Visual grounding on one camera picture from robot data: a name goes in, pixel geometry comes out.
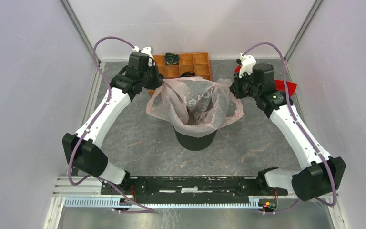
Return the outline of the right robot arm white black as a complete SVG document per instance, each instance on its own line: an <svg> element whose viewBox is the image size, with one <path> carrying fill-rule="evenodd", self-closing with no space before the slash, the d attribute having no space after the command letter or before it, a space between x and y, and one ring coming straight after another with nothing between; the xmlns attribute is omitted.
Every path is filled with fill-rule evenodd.
<svg viewBox="0 0 366 229"><path fill-rule="evenodd" d="M275 188L285 189L301 201L319 200L332 194L333 206L346 164L341 157L333 157L325 150L307 129L290 97L295 89L296 84L275 79L271 64L256 64L249 71L239 64L235 69L230 91L235 98L250 97L256 101L257 107L284 135L301 168L300 171L264 169L257 175L256 189L263 195Z"/></svg>

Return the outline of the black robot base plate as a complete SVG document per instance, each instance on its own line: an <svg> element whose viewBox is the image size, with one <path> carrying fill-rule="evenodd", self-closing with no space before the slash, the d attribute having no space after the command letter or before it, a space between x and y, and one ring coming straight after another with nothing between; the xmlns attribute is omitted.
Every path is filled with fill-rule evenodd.
<svg viewBox="0 0 366 229"><path fill-rule="evenodd" d="M259 177L246 176L137 176L117 188L139 204L239 204L249 197L285 196Z"/></svg>

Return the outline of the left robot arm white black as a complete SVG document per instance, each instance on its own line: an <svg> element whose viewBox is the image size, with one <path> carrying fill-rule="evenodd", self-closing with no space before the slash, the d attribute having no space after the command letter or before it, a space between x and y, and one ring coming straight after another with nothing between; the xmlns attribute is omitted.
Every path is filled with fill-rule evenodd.
<svg viewBox="0 0 366 229"><path fill-rule="evenodd" d="M118 194L126 194L131 182L125 170L109 162L101 146L110 127L124 108L142 89L154 90L163 83L152 47L135 47L128 65L113 77L103 100L90 118L74 134L66 133L62 139L69 169L76 168L93 177L112 182Z"/></svg>

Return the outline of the pink plastic trash bag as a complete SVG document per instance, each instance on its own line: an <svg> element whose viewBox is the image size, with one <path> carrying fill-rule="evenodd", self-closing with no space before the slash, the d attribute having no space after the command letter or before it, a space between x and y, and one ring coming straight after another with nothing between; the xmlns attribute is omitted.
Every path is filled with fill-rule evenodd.
<svg viewBox="0 0 366 229"><path fill-rule="evenodd" d="M182 135L209 135L244 115L240 99L230 91L232 83L202 77L165 79L147 103L146 113L169 122Z"/></svg>

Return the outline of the black plastic trash bin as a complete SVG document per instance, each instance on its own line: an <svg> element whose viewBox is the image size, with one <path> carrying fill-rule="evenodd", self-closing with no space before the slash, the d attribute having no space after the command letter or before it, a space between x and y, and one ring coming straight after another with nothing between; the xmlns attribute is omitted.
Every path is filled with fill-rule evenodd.
<svg viewBox="0 0 366 229"><path fill-rule="evenodd" d="M190 151L200 151L206 149L214 140L217 130L212 133L198 137L203 133L205 129L201 126L186 127L185 129L178 130L173 127L175 136L179 144Z"/></svg>

